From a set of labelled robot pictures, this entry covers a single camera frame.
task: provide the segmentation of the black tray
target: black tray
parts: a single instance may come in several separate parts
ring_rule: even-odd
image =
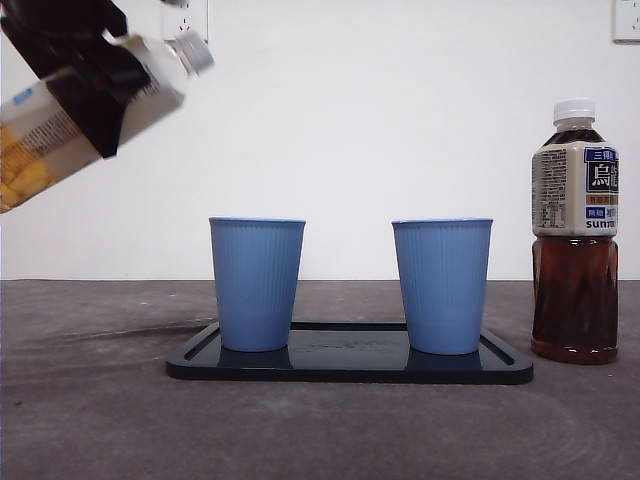
[[[189,380],[360,383],[527,383],[533,363],[483,331],[467,355],[432,355],[409,347],[405,323],[293,322],[289,345],[264,353],[227,350],[214,323],[173,351],[167,374]]]

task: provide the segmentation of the white bottle cap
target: white bottle cap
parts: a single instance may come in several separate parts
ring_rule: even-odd
[[[570,98],[555,104],[553,123],[565,118],[596,118],[596,103],[590,98]]]
[[[213,55],[200,34],[195,31],[183,33],[172,42],[173,48],[178,52],[191,69],[200,73],[213,65]]]

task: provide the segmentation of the cup rim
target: cup rim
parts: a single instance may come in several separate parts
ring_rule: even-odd
[[[261,222],[261,223],[307,223],[295,218],[259,218],[259,217],[209,217],[209,222]]]
[[[407,219],[407,220],[394,220],[392,225],[413,225],[413,224],[439,224],[439,223],[472,223],[483,222],[493,223],[493,218],[486,217],[461,217],[461,218],[425,218],[425,219]]]

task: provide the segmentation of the bottle neck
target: bottle neck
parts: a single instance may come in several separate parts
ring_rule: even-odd
[[[569,130],[593,130],[593,121],[593,118],[590,117],[575,117],[556,120],[553,124],[558,128],[558,132],[567,132]]]
[[[194,68],[193,64],[189,61],[189,58],[184,53],[184,50],[180,48],[180,46],[175,40],[167,40],[166,44],[169,45],[171,50],[173,50],[173,52],[178,56],[188,76],[191,76],[194,73],[196,73],[196,69]]]

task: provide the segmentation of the yellow liquid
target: yellow liquid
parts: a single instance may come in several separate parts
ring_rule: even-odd
[[[20,205],[55,181],[37,153],[16,139],[7,127],[0,128],[0,213]]]

